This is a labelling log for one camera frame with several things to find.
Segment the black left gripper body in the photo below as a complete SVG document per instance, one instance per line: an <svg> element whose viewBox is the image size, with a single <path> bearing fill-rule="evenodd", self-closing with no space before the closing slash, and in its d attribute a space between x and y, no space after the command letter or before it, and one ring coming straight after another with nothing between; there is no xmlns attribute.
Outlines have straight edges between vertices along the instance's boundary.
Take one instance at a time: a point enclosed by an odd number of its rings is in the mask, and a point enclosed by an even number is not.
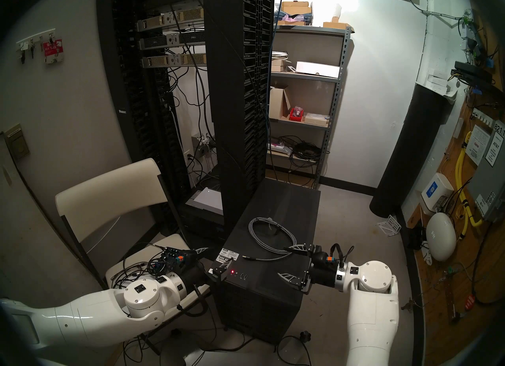
<svg viewBox="0 0 505 366"><path fill-rule="evenodd" d="M183 251L180 258L182 260L179 262L179 277L187 294L203 285L215 285L215 276L200 262L197 251Z"/></svg>

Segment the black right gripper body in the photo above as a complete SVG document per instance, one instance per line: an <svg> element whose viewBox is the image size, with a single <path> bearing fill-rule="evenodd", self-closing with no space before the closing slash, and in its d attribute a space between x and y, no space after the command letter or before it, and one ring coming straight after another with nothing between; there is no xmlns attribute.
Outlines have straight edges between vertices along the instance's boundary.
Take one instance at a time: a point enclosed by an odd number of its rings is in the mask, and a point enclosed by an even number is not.
<svg viewBox="0 0 505 366"><path fill-rule="evenodd" d="M304 271L302 280L302 293L308 294L314 284L335 288L338 260L322 251L322 247L319 245L303 244L302 246L307 251L309 258L309 264Z"/></svg>

